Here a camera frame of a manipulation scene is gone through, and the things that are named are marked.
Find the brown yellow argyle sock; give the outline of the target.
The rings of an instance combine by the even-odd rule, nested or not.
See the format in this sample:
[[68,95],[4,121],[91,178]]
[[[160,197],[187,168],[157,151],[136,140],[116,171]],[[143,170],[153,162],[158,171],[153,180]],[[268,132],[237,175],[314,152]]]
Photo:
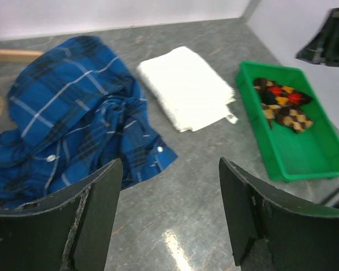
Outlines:
[[291,106],[267,105],[262,103],[263,114],[273,128],[272,123],[291,128],[293,132],[299,134],[313,126],[314,122],[300,109]]

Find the black red argyle sock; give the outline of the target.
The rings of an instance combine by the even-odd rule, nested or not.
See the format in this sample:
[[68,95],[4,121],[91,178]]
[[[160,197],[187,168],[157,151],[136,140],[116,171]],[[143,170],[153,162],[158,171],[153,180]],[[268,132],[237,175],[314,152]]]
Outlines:
[[313,97],[289,86],[265,86],[258,94],[267,105],[300,107],[313,101]]

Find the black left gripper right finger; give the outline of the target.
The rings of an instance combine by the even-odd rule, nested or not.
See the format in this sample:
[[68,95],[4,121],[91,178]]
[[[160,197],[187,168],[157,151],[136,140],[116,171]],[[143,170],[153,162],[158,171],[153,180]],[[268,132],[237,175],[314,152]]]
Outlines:
[[232,254],[242,266],[253,245],[274,270],[339,270],[339,209],[260,180],[226,158],[219,178]]

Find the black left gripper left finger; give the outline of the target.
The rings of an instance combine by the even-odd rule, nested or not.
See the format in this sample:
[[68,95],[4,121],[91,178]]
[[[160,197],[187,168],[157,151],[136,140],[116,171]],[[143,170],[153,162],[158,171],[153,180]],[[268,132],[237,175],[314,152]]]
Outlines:
[[104,270],[123,166],[16,209],[0,210],[0,270]]

